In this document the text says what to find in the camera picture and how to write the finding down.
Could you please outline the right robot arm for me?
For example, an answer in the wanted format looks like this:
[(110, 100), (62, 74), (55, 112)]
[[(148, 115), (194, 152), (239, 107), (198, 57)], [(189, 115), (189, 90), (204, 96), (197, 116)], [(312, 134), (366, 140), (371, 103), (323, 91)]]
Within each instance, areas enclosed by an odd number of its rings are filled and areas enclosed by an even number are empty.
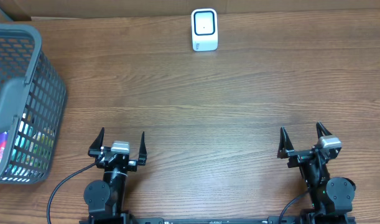
[[(355, 183), (345, 177), (331, 177), (327, 169), (330, 160), (339, 155), (342, 142), (321, 122), (316, 123), (318, 141), (310, 149), (295, 150), (284, 127), (280, 129), (279, 159), (287, 159), (287, 167), (298, 167), (306, 191), (292, 199), (281, 211), (278, 223), (355, 223), (348, 213), (353, 210)], [(297, 217), (285, 217), (286, 211), (301, 198), (310, 196), (312, 208), (303, 209)]]

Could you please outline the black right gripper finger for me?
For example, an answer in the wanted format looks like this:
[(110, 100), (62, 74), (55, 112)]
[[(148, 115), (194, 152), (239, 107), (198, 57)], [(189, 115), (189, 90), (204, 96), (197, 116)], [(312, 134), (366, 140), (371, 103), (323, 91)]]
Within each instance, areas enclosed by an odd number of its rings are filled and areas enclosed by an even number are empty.
[(279, 159), (288, 158), (294, 152), (294, 147), (284, 127), (280, 128), (280, 143), (277, 151)]
[(323, 136), (331, 136), (331, 132), (329, 132), (329, 130), (327, 130), (327, 128), (324, 127), (320, 121), (316, 123), (316, 129), (318, 138), (321, 138)]

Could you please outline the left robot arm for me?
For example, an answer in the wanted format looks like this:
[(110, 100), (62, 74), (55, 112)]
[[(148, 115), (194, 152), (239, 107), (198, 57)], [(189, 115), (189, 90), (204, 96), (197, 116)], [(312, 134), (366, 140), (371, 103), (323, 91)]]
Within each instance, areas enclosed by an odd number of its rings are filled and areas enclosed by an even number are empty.
[(112, 146), (103, 146), (104, 128), (88, 150), (88, 155), (95, 158), (95, 166), (103, 169), (103, 178), (89, 183), (83, 194), (88, 206), (88, 218), (82, 223), (137, 223), (129, 211), (123, 209), (123, 200), (128, 172), (137, 171), (147, 160), (144, 136), (141, 136), (139, 156), (130, 159), (130, 144), (115, 141)]

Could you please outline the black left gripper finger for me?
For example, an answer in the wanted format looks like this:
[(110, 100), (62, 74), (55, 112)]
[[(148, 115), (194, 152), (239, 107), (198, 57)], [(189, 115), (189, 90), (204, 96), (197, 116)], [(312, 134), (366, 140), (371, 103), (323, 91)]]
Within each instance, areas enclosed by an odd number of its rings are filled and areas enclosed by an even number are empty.
[(138, 165), (145, 165), (147, 160), (147, 149), (145, 144), (145, 132), (142, 132), (141, 144), (139, 148), (139, 156), (137, 160)]
[(89, 156), (100, 156), (102, 153), (102, 146), (103, 146), (103, 138), (104, 138), (104, 127), (101, 128), (99, 135), (97, 138), (93, 141), (91, 146), (88, 149), (88, 155)]

